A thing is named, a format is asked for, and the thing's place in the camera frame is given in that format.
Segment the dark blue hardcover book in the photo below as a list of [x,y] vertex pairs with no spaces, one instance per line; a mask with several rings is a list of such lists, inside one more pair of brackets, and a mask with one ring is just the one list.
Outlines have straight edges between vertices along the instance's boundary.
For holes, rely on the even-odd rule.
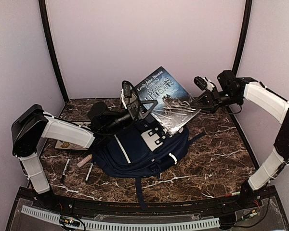
[[173,136],[200,110],[191,107],[194,98],[162,66],[135,86],[141,101],[156,100],[151,115]]

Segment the navy blue student backpack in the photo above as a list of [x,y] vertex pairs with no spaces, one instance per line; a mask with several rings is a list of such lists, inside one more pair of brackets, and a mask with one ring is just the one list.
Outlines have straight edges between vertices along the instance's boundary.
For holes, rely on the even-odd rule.
[[142,121],[110,137],[106,146],[93,152],[92,162],[110,177],[135,179],[141,202],[144,201],[141,179],[158,177],[176,165],[187,155],[190,145],[203,136],[205,132],[190,139],[186,126],[169,136],[158,122]]

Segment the red white pen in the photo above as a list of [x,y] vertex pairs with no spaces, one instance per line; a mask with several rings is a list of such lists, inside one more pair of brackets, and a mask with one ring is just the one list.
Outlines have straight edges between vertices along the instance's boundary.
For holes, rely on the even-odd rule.
[[225,197],[236,196],[236,195],[240,195],[240,192],[227,193],[227,194],[225,195]]

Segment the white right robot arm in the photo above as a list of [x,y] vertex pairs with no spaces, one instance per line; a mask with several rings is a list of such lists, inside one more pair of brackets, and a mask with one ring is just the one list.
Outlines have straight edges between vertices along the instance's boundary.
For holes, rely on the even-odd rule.
[[224,70],[217,76],[221,89],[206,77],[195,77],[194,84],[203,92],[191,106],[207,114],[219,108],[244,102],[253,103],[267,114],[266,118],[252,123],[256,138],[268,144],[273,141],[272,151],[262,157],[262,164],[240,187],[236,205],[246,209],[255,200],[255,195],[275,180],[289,164],[289,100],[269,89],[262,82],[251,77],[236,77],[231,70]]

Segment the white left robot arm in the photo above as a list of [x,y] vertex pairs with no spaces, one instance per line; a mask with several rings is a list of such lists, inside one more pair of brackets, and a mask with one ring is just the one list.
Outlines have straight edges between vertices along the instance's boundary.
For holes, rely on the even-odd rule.
[[105,102],[95,103],[87,116],[88,127],[76,124],[45,112],[34,104],[12,124],[12,154],[18,158],[39,201],[48,210],[58,206],[58,198],[50,193],[51,186],[40,162],[37,145],[41,139],[52,139],[78,145],[87,150],[102,149],[110,137],[129,129],[136,121],[145,119],[157,106],[157,100],[142,101],[136,88],[122,82],[122,111],[109,109]]

